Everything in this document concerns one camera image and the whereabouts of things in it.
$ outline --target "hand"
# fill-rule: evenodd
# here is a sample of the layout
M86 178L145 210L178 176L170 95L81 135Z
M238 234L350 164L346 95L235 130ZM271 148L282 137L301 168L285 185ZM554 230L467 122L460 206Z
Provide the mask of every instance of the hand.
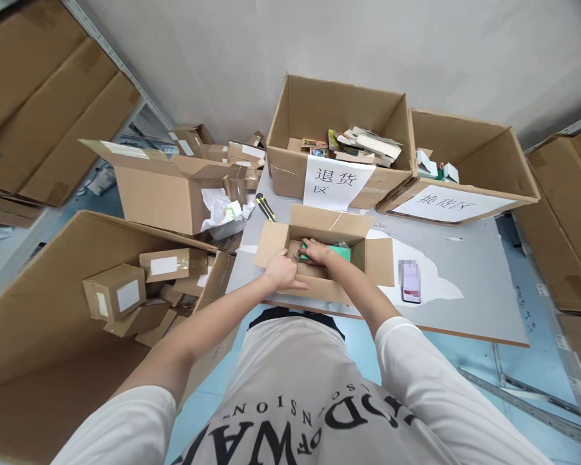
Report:
M264 276L272 280L275 289L308 289L308 285L297 281L297 261L286 256L286 249L274 255Z
M312 259L311 262L319 265L325 265L325 257L330 252L333 252L329 247L314 239L304 239L303 243L305 244L306 249L299 249L299 252L306 254Z

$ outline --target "smartphone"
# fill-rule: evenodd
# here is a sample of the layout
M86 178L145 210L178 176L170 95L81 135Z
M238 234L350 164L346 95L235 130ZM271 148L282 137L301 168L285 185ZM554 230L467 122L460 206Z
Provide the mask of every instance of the smartphone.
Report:
M400 260L402 277L402 300L411 304L420 304L420 265L415 260Z

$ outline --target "black shorts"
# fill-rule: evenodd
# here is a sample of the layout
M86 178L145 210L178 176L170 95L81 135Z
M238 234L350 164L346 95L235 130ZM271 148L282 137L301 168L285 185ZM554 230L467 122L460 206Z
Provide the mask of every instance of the black shorts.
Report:
M331 316L325 315L323 313L314 313L308 311L305 313L297 313L296 311L293 311L292 309L287 309L285 307L273 307L270 309L263 310L262 314L257 319L250 323L248 329L251 329L257 324L262 323L264 321L275 320L277 318L285 318L286 316L302 316L304 318L308 318L309 320L313 320L315 322L318 322L333 329L340 336L342 336L342 340L346 339L344 337L344 334L342 334L342 331L340 331L338 329L338 326L336 326L336 322Z

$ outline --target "paper sign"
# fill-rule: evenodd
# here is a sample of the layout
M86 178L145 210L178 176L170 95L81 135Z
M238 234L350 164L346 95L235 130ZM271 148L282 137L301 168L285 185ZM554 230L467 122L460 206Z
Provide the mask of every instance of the paper sign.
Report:
M456 223L487 214L515 201L430 185L394 211L428 220Z
M101 316L108 316L108 306L105 303L105 295L97 293L97 302L99 302L99 314Z
M153 276L155 274L174 273L178 268L176 257L155 258L150 261L150 273Z
M187 145L187 141L179 140L178 143L181 146L181 148L185 151L185 155L192 156L194 154L192 152L191 147L189 147L189 145Z
M257 149L256 147L252 147L251 145L244 145L243 146L243 153L247 153L248 155L255 156L257 158L264 158L265 151L262 149Z
M134 303L140 300L138 280L131 281L129 284L125 284L118 291L116 291L116 294L118 296L118 310L121 312L127 310Z
M101 141L101 143L105 145L108 149L110 149L110 152L112 153L133 156L136 158L146 158L147 160L149 160L148 155L144 153L144 150L139 149L137 147L129 147L128 145L115 144L114 142Z
M346 211L374 173L374 165L308 156L303 204Z

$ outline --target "green box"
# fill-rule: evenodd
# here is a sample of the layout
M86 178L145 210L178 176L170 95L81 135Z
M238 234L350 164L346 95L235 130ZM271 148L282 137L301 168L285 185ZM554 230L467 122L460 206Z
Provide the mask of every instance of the green box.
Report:
M329 247L330 249L332 249L335 253L337 253L338 255L340 255L347 262L350 262L351 261L351 249L348 249L346 247L337 247L335 245L328 245L327 247ZM306 249L306 246L305 246L304 243L301 245L301 248L302 249ZM311 259L310 259L310 257L308 257L305 254L301 254L301 256L299 257L300 263L307 262L308 260L311 260Z

